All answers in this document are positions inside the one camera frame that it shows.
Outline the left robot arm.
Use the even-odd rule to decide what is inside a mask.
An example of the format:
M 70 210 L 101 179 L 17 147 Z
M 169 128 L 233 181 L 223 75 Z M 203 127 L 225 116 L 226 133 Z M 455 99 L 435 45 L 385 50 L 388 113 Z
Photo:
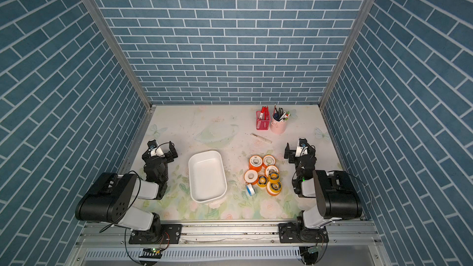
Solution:
M 147 143 L 142 155 L 145 179 L 138 173 L 102 173 L 85 193 L 75 209 L 75 217 L 86 222 L 104 222 L 102 231 L 113 225 L 131 230 L 129 243 L 151 245 L 159 242 L 176 244 L 182 225 L 163 225 L 157 213 L 139 209 L 139 200 L 161 200 L 168 188 L 168 164 L 177 157 L 174 144 L 169 141 L 167 152 L 156 140 Z

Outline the white plastic storage box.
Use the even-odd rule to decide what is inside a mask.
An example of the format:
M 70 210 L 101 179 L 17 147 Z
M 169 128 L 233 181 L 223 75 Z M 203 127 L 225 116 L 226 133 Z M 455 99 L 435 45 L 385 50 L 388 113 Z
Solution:
M 210 150 L 193 155 L 188 161 L 190 195 L 197 203 L 222 198 L 227 192 L 222 156 Z

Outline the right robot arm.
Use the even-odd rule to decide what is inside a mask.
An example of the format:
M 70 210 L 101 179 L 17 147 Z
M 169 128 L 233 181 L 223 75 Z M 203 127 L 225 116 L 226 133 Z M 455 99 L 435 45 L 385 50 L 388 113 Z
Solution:
M 306 144 L 295 150 L 286 146 L 284 158 L 295 166 L 291 180 L 294 193 L 315 199 L 316 205 L 303 211 L 295 223 L 278 225 L 281 243 L 327 243 L 326 225 L 362 216 L 362 202 L 348 173 L 316 169 L 315 152 Z

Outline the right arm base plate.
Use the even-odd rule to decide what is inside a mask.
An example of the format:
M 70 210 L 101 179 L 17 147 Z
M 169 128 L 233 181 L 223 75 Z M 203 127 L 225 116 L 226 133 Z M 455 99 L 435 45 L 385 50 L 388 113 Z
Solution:
M 326 229 L 307 229 L 294 222 L 279 223 L 278 236 L 281 243 L 327 243 Z

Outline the orange sealing tape roll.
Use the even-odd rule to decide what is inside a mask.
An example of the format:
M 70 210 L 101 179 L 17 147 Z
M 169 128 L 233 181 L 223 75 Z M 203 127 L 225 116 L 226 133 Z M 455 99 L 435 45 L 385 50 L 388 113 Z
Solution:
M 275 163 L 276 163 L 276 159 L 272 155 L 266 155 L 265 157 L 263 157 L 263 166 L 265 168 L 269 166 L 274 166 Z
M 244 180 L 247 184 L 255 185 L 259 180 L 258 172 L 253 169 L 247 170 L 244 174 Z
M 266 177 L 269 177 L 269 174 L 270 174 L 271 172 L 277 172 L 277 173 L 279 173 L 278 167 L 276 167 L 275 165 L 267 166 L 267 167 L 266 167 L 266 170 L 265 170 L 265 175 L 266 175 Z
M 260 172 L 263 167 L 263 159 L 259 155 L 253 155 L 249 159 L 249 169 Z

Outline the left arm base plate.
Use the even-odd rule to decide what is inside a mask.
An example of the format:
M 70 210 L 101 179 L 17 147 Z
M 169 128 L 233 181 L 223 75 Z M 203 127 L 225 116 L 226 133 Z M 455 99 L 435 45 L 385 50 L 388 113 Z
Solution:
M 182 224 L 152 225 L 146 231 L 133 231 L 129 238 L 130 245 L 176 245 L 182 233 Z

